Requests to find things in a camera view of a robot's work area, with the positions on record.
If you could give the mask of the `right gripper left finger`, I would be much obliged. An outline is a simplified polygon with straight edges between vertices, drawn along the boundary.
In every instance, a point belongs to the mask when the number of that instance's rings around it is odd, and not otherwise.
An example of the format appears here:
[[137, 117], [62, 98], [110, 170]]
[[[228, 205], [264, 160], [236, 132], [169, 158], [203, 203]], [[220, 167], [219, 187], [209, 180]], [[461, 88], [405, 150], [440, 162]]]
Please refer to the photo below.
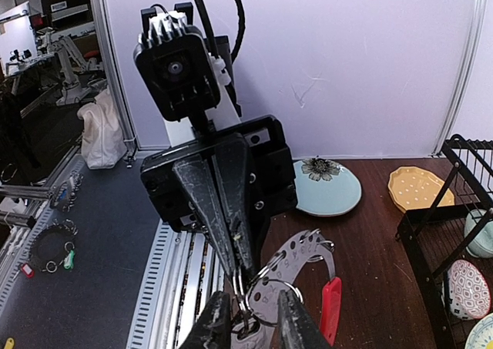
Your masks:
[[179, 349], [230, 349], [230, 295], [214, 292]]

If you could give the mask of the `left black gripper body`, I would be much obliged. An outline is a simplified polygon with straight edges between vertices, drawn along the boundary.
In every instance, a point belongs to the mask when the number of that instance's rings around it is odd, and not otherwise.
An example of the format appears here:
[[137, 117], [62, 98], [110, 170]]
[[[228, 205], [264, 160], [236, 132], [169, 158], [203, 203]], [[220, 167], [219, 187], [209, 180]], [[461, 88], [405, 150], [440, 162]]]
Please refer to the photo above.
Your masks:
[[290, 148], [274, 116], [147, 156], [140, 178], [161, 220], [176, 232], [202, 232], [215, 195], [228, 228], [245, 227], [261, 245], [271, 217], [297, 205]]

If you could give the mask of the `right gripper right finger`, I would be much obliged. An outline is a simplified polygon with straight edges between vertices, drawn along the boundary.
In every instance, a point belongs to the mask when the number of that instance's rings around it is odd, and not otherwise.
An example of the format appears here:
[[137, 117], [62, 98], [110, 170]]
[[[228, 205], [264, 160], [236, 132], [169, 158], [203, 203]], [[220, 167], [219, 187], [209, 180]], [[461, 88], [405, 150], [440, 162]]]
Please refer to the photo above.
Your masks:
[[282, 348], [325, 348], [326, 339], [292, 290], [282, 290], [277, 300], [278, 332]]

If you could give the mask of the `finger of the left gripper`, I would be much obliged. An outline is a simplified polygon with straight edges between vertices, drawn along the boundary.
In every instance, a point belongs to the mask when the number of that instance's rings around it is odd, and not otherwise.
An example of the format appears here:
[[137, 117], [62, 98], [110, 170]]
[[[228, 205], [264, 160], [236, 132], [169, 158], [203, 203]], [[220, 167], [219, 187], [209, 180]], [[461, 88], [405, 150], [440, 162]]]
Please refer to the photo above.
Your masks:
[[209, 164], [201, 158], [181, 159], [173, 164], [173, 173], [208, 231], [226, 276], [232, 280], [237, 262]]
[[257, 268], [249, 220], [249, 160], [249, 146], [239, 134], [228, 136], [218, 144], [212, 158], [216, 188], [237, 262], [236, 271], [242, 270], [245, 274], [253, 274]]

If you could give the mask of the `grey keyring organiser red handle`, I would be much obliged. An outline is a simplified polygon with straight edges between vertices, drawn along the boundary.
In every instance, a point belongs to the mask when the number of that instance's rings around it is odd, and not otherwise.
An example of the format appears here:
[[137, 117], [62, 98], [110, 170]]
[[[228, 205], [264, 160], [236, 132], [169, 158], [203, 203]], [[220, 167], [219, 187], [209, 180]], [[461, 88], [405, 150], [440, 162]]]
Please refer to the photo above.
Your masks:
[[326, 339], [325, 348], [332, 348], [337, 336], [342, 295], [342, 282], [336, 274], [333, 252], [334, 243], [326, 239], [318, 229], [301, 231], [286, 241], [249, 286], [240, 288], [241, 307], [245, 310], [246, 322], [248, 317], [254, 317], [261, 328], [252, 338], [237, 344], [231, 343], [231, 347], [270, 348], [275, 333], [279, 334], [279, 293], [282, 290], [292, 290], [304, 305], [308, 294], [297, 286], [296, 279], [313, 263], [320, 263], [326, 269], [323, 273], [326, 281], [316, 291], [316, 296], [322, 303], [320, 321], [312, 319]]

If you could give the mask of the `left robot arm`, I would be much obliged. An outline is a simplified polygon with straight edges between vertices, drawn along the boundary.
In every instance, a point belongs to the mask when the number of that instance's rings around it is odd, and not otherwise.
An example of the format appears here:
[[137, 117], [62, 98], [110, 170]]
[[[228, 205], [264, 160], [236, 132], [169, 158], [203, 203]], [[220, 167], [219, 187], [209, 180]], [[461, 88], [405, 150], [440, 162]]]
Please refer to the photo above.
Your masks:
[[170, 142], [140, 169], [151, 203], [173, 230], [204, 233], [228, 277], [253, 278], [271, 218], [297, 202], [280, 121], [239, 120], [200, 37], [141, 38], [134, 61]]

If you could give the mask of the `light blue flat plate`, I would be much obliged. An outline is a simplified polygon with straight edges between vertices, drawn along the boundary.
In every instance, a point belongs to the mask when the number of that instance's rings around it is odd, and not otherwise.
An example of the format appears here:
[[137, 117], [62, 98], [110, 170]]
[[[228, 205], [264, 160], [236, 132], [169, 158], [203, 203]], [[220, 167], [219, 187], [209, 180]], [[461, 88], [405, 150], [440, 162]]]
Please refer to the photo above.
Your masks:
[[311, 216], [340, 216], [360, 202], [359, 179], [345, 166], [313, 157], [293, 164], [297, 209]]

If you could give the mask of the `white cloth bag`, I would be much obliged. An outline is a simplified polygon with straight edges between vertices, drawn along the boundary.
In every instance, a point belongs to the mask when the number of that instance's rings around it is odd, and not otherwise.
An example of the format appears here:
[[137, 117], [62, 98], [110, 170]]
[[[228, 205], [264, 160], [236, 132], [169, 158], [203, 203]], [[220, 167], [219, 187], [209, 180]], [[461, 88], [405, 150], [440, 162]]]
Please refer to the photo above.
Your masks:
[[95, 102], [82, 106], [77, 116], [83, 121], [81, 154], [89, 169], [112, 169], [126, 154], [116, 104], [108, 88]]

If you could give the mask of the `yellow dotted plate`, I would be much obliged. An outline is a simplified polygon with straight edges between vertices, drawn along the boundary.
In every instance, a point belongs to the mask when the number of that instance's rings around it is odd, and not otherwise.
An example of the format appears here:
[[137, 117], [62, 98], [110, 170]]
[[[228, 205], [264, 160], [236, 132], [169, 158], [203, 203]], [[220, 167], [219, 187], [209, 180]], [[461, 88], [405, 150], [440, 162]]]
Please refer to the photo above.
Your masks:
[[444, 180], [416, 166], [401, 166], [390, 173], [387, 188], [394, 205], [402, 212], [429, 208]]

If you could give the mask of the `pink patterned bowl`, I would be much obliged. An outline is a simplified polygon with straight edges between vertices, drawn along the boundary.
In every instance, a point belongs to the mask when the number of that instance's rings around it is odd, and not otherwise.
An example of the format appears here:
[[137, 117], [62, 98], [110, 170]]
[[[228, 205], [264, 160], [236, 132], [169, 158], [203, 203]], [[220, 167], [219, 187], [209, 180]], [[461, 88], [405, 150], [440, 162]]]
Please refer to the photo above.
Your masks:
[[478, 320], [491, 308], [491, 295], [486, 279], [467, 260], [456, 260], [442, 283], [445, 306], [460, 320]]

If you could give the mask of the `yellow daisy plate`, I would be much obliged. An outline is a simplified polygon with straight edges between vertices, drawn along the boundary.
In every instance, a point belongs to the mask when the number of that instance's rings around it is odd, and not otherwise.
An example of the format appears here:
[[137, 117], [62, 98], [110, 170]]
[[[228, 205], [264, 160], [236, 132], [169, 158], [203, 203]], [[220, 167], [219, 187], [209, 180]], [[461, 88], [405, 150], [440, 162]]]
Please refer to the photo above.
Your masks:
[[492, 349], [493, 348], [493, 314], [483, 317], [471, 329], [465, 349]]

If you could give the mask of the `pale green bowl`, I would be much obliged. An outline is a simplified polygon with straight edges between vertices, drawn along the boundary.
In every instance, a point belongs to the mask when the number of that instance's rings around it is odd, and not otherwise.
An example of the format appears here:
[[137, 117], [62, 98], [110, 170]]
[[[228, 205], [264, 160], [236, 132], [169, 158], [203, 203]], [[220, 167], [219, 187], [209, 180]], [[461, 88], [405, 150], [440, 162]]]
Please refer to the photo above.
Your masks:
[[[481, 218], [486, 214], [485, 210], [474, 209], [468, 213], [464, 225], [464, 237], [479, 224]], [[485, 224], [484, 228], [466, 247], [467, 252], [475, 258], [492, 258], [492, 222]]]

